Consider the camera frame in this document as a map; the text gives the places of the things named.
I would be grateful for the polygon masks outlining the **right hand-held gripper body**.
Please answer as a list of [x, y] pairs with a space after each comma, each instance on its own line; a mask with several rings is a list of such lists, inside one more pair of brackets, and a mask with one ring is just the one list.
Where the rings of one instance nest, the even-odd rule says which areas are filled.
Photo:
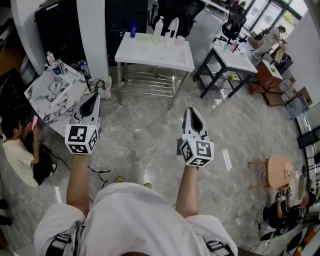
[[206, 132], [184, 133], [177, 140], [177, 155], [187, 166], [204, 167], [214, 159], [214, 143]]

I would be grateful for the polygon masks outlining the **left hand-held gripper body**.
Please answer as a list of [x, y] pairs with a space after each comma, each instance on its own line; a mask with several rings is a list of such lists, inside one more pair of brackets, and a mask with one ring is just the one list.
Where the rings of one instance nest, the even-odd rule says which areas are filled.
[[96, 146], [100, 129], [100, 118], [87, 121], [72, 117], [65, 127], [65, 145], [72, 154], [90, 155]]

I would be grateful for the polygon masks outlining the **person's right forearm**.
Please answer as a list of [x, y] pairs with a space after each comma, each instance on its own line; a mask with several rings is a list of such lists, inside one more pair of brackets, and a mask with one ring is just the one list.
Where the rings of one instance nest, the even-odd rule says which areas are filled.
[[183, 170], [175, 210], [184, 218], [196, 216], [198, 209], [198, 169], [186, 165]]

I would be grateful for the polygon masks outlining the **tote bag with face print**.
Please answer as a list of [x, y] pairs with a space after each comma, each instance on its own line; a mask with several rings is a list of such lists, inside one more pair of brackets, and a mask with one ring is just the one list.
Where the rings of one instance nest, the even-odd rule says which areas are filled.
[[90, 93], [99, 93], [101, 99], [111, 99], [112, 78], [110, 76], [91, 78], [88, 80], [88, 85]]

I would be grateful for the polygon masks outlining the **marble pattern sink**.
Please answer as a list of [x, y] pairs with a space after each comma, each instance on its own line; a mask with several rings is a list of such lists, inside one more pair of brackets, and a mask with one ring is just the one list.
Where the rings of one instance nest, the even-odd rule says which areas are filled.
[[24, 92], [41, 120], [61, 136], [65, 136], [75, 105], [89, 94], [85, 76], [66, 64], [61, 74], [45, 70]]

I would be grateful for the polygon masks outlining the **chrome faucet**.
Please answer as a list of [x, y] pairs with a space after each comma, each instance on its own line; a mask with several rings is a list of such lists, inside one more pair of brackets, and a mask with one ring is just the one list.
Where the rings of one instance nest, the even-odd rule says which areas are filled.
[[51, 64], [45, 64], [45, 67], [47, 67], [47, 71], [53, 71], [55, 75], [64, 75], [66, 73], [66, 69], [64, 66], [64, 63], [61, 59], [57, 59], [53, 61]]

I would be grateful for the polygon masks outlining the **steel sink stand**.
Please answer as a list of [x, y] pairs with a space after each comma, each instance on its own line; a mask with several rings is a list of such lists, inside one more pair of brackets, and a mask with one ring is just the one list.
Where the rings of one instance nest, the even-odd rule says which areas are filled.
[[118, 101], [123, 104], [123, 93], [141, 94], [170, 98], [168, 109], [175, 104], [178, 93], [190, 77], [186, 72], [181, 81], [176, 81], [174, 70], [171, 75], [162, 75], [161, 67], [155, 73], [128, 70], [128, 63], [118, 62], [117, 65]]

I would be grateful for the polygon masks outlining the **black metal stand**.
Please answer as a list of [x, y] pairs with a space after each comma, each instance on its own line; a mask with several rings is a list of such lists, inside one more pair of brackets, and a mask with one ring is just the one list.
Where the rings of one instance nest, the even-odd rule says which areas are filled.
[[236, 86], [232, 84], [229, 78], [225, 79], [228, 81], [231, 88], [231, 92], [227, 95], [228, 98], [231, 98], [233, 95], [235, 95], [250, 80], [250, 78], [257, 74], [226, 67], [222, 60], [215, 53], [212, 46], [207, 57], [193, 78], [195, 82], [200, 82], [200, 89], [202, 90], [200, 98], [203, 99], [209, 90], [211, 90], [213, 87], [217, 87], [216, 82], [218, 82], [219, 79], [223, 79], [223, 74], [226, 74], [227, 72], [233, 72], [239, 76], [239, 84]]

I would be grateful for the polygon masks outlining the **white desk with items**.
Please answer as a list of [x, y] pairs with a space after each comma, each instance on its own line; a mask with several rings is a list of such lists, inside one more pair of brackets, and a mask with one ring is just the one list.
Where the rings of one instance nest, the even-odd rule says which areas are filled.
[[253, 63], [246, 56], [241, 56], [238, 52], [232, 53], [230, 50], [224, 51], [222, 46], [215, 44], [212, 45], [212, 48], [227, 68], [238, 69], [252, 74], [258, 72]]

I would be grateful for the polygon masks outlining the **round wooden stool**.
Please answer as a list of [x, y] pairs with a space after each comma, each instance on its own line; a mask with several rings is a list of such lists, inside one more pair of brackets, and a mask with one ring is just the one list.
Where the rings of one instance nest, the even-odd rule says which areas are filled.
[[265, 165], [265, 183], [251, 186], [248, 190], [256, 188], [272, 188], [283, 190], [289, 187], [293, 179], [293, 162], [288, 155], [271, 155], [264, 161], [251, 161], [248, 165]]

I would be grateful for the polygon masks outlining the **brown wooden cabinet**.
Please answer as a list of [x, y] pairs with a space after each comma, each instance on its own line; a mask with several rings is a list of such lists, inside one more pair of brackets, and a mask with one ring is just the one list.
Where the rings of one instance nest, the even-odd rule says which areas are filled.
[[279, 87], [283, 77], [275, 65], [263, 59], [256, 69], [257, 74], [247, 83], [250, 95], [261, 94], [269, 107], [284, 106], [283, 91]]

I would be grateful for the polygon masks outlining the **clear pump bottle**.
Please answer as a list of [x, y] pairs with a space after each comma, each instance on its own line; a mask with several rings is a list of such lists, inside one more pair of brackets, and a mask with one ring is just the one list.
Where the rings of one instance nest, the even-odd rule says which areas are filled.
[[152, 42], [153, 43], [158, 43], [161, 41], [161, 33], [163, 30], [163, 16], [160, 16], [159, 20], [156, 22], [155, 27], [154, 27], [154, 33], [152, 36]]

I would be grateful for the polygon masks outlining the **white arched faucet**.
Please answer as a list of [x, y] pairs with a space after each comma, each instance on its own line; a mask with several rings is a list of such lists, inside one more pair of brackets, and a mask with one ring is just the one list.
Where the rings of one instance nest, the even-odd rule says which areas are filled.
[[179, 19], [174, 18], [168, 28], [165, 31], [164, 37], [162, 38], [162, 42], [164, 44], [168, 44], [171, 41], [174, 41], [177, 38], [177, 32], [179, 28]]

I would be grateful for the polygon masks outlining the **small black office chair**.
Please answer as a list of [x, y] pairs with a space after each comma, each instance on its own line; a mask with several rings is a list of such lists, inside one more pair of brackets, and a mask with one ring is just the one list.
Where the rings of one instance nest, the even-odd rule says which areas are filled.
[[221, 35], [220, 37], [215, 37], [212, 42], [214, 43], [219, 40], [226, 42], [228, 45], [231, 45], [236, 40], [238, 40], [239, 43], [247, 42], [247, 35], [240, 37], [240, 32], [246, 21], [247, 18], [242, 12], [231, 8], [229, 10], [227, 22], [225, 22], [221, 27], [221, 31], [224, 36]]

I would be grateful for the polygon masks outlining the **black mesh office chair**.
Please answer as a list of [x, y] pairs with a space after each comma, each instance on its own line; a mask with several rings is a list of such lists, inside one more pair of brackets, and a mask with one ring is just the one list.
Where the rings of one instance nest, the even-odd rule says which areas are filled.
[[163, 28], [161, 35], [164, 36], [169, 31], [169, 25], [172, 20], [178, 18], [179, 25], [177, 36], [188, 37], [196, 16], [205, 8], [206, 4], [202, 0], [157, 0], [157, 15], [151, 23], [155, 30], [156, 23], [163, 17]]

